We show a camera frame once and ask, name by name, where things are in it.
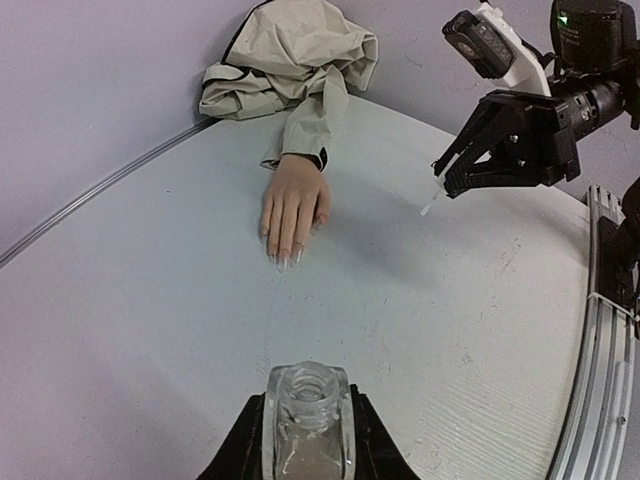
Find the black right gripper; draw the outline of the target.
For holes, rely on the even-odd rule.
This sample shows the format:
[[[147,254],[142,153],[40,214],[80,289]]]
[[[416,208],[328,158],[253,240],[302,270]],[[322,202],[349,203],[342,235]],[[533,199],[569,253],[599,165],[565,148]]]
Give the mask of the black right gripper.
[[[553,49],[541,54],[506,22],[514,62],[434,163],[446,196],[534,187],[581,173],[577,144],[626,114],[639,127],[639,37],[625,1],[555,1]]]

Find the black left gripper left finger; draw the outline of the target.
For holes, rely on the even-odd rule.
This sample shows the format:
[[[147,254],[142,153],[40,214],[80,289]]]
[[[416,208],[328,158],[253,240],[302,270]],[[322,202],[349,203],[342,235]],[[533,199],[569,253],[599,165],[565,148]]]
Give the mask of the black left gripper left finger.
[[[265,394],[252,395],[198,480],[262,478],[262,430]]]

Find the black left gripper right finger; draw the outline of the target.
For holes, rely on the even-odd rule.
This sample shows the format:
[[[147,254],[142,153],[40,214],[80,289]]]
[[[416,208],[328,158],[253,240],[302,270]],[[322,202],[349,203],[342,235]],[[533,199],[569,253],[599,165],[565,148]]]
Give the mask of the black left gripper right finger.
[[[350,385],[354,413],[357,480],[417,480],[368,396]]]

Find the white nail polish brush cap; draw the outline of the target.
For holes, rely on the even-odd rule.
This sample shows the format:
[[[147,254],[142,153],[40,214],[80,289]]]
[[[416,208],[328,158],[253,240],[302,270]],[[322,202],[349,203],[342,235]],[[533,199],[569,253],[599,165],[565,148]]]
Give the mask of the white nail polish brush cap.
[[[454,154],[452,159],[449,160],[447,164],[444,166],[441,173],[435,176],[435,180],[434,180],[435,190],[433,191],[431,198],[429,199],[427,204],[422,208],[420,212],[422,216],[426,216],[429,213],[429,211],[431,210],[431,208],[439,198],[445,197],[447,195],[446,188],[445,188],[446,174],[448,173],[449,169],[454,165],[454,163],[457,161],[458,158],[459,158],[459,154]]]

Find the clear nail polish bottle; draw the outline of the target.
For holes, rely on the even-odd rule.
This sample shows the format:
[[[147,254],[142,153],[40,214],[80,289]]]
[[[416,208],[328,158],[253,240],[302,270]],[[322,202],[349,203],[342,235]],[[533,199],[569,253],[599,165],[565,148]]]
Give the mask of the clear nail polish bottle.
[[[356,429],[346,371],[314,361],[273,368],[261,451],[264,479],[353,479]]]

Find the mannequin hand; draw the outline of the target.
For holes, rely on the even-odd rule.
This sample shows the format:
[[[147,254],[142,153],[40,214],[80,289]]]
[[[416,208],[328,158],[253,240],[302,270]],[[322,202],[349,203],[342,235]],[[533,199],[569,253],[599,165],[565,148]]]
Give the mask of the mannequin hand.
[[[266,254],[279,270],[301,260],[312,229],[326,224],[330,207],[329,185],[314,159],[283,155],[265,191],[259,224]]]

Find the beige jacket cloth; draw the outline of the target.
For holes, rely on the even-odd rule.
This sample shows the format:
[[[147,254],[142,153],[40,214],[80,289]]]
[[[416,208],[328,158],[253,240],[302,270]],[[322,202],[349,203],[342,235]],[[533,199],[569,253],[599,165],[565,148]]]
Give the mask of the beige jacket cloth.
[[[328,163],[349,92],[369,87],[378,63],[377,36],[328,1],[265,1],[236,31],[222,58],[206,68],[200,114],[249,120],[289,113],[264,165],[286,154]]]

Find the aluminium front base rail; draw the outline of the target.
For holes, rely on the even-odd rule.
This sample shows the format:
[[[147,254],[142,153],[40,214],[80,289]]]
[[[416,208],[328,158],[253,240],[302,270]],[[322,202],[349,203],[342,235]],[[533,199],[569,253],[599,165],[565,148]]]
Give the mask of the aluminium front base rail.
[[[639,266],[611,259],[622,200],[598,185],[589,207],[589,275],[577,370],[548,479],[615,479],[622,458],[639,344]]]

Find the aluminium table edge rail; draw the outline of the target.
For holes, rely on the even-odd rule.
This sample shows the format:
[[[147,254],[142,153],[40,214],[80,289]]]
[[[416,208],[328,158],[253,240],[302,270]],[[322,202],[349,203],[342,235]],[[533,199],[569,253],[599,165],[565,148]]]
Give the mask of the aluminium table edge rail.
[[[86,190],[84,193],[79,195],[77,198],[72,200],[63,208],[56,211],[53,215],[51,215],[47,220],[42,222],[36,228],[34,228],[31,232],[25,235],[21,240],[17,241],[14,245],[12,245],[8,250],[6,250],[1,255],[1,267],[4,268],[7,264],[9,264],[13,259],[15,259],[18,255],[20,255],[24,250],[26,250],[30,245],[32,245],[35,241],[45,235],[48,231],[53,229],[56,225],[59,225],[62,221],[64,221],[67,217],[69,217],[72,213],[80,209],[83,205],[93,200],[95,197],[102,194],[104,191],[113,187],[115,184],[135,172],[136,170],[142,168],[149,162],[153,161],[160,155],[166,153],[177,145],[183,143],[184,141],[190,139],[194,135],[206,130],[216,123],[215,119],[208,119],[202,122],[197,123],[195,126],[185,130],[184,132],[178,134],[175,137],[163,142],[157,147],[154,147],[144,155],[137,157],[132,160],[122,168],[116,170],[114,173],[110,174],[107,178],[101,180],[90,189]]]

